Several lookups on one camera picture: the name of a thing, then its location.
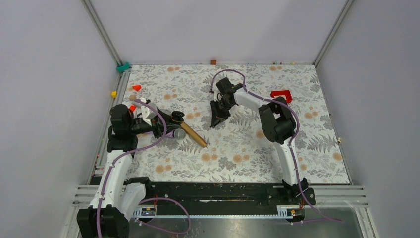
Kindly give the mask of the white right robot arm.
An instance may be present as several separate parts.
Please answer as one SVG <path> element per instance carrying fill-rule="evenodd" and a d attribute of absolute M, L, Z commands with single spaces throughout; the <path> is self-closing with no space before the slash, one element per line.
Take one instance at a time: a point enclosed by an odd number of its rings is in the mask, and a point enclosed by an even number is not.
<path fill-rule="evenodd" d="M 211 106 L 211 128 L 215 128 L 230 117 L 230 109 L 244 106 L 259 114 L 264 136 L 272 142 L 278 153 L 283 170 L 282 184 L 284 198 L 290 204 L 297 204 L 308 189 L 305 178 L 300 179 L 297 169 L 294 136 L 297 123 L 283 98 L 267 100 L 247 91 L 242 83 L 232 84 L 227 77 L 216 83 L 212 91 L 214 100 Z"/>

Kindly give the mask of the black earbud charging case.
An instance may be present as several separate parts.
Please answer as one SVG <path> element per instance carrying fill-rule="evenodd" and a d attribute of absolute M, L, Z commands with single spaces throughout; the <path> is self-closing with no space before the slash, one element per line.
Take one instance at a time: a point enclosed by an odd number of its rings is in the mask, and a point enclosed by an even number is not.
<path fill-rule="evenodd" d="M 185 116 L 185 114 L 181 111 L 173 111 L 171 113 L 171 120 L 174 123 L 182 124 L 184 122 L 184 116 Z"/>

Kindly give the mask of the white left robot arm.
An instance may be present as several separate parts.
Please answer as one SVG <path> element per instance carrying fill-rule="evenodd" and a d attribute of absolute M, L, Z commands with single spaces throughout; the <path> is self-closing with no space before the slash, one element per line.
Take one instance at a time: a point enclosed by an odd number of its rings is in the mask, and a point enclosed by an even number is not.
<path fill-rule="evenodd" d="M 76 220 L 84 238 L 126 238 L 129 221 L 139 202 L 152 201 L 154 191 L 143 182 L 124 185 L 134 155 L 139 151 L 138 135 L 151 132 L 157 142 L 167 133 L 180 129 L 184 113 L 167 112 L 150 101 L 137 100 L 139 112 L 124 104 L 110 109 L 107 161 L 97 192 L 87 208 L 79 210 Z"/>

